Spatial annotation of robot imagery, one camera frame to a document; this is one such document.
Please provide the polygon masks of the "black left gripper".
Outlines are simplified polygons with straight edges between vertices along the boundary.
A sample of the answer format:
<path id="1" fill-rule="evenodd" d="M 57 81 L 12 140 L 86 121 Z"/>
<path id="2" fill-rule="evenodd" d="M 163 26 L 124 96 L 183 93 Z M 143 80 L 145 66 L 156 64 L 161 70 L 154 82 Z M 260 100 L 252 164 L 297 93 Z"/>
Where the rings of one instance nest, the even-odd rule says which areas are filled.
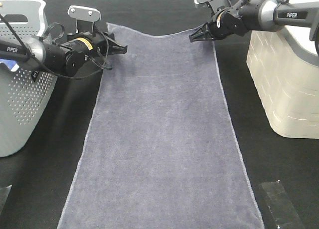
<path id="1" fill-rule="evenodd" d="M 101 33 L 103 33 L 105 37 L 108 37 L 108 40 L 104 39 Z M 99 52 L 103 56 L 106 55 L 107 43 L 109 43 L 108 55 L 127 53 L 128 46 L 121 46 L 114 39 L 114 34 L 111 32 L 95 31 L 94 44 L 99 48 Z"/>

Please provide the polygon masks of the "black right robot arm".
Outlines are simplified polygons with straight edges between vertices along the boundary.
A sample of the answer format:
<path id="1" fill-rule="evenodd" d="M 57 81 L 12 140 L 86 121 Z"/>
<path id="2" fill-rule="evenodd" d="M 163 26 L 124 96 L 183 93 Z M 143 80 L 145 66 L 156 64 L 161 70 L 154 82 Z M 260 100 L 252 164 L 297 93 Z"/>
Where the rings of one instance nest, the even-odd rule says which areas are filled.
<path id="1" fill-rule="evenodd" d="M 290 3 L 290 0 L 194 0 L 211 9 L 210 21 L 189 36 L 191 42 L 223 40 L 247 32 L 277 32 L 284 26 L 310 29 L 309 40 L 319 47 L 319 3 Z"/>

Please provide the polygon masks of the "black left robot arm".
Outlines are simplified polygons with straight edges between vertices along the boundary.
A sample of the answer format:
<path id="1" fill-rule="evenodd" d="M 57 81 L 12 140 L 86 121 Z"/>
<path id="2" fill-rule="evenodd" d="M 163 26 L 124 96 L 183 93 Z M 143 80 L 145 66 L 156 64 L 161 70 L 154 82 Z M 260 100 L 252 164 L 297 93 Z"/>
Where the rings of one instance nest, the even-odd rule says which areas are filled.
<path id="1" fill-rule="evenodd" d="M 23 41 L 25 46 L 14 40 L 0 41 L 0 58 L 15 61 L 19 67 L 30 71 L 49 72 L 59 77 L 76 79 L 74 76 L 87 60 L 100 69 L 112 69 L 106 57 L 125 54 L 128 47 L 118 44 L 114 34 L 99 30 L 69 33 L 68 41 L 57 44 L 44 37 L 31 36 Z"/>

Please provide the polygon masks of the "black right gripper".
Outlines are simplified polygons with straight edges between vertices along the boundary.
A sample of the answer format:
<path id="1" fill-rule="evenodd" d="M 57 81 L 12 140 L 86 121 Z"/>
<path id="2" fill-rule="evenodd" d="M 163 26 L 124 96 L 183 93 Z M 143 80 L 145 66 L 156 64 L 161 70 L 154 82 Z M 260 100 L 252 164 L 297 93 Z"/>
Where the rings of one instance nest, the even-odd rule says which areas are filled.
<path id="1" fill-rule="evenodd" d="M 216 40 L 224 39 L 224 29 L 222 17 L 224 10 L 219 10 L 211 16 L 208 23 L 201 25 L 193 34 L 189 36 L 190 42 L 210 40 L 210 34 Z"/>

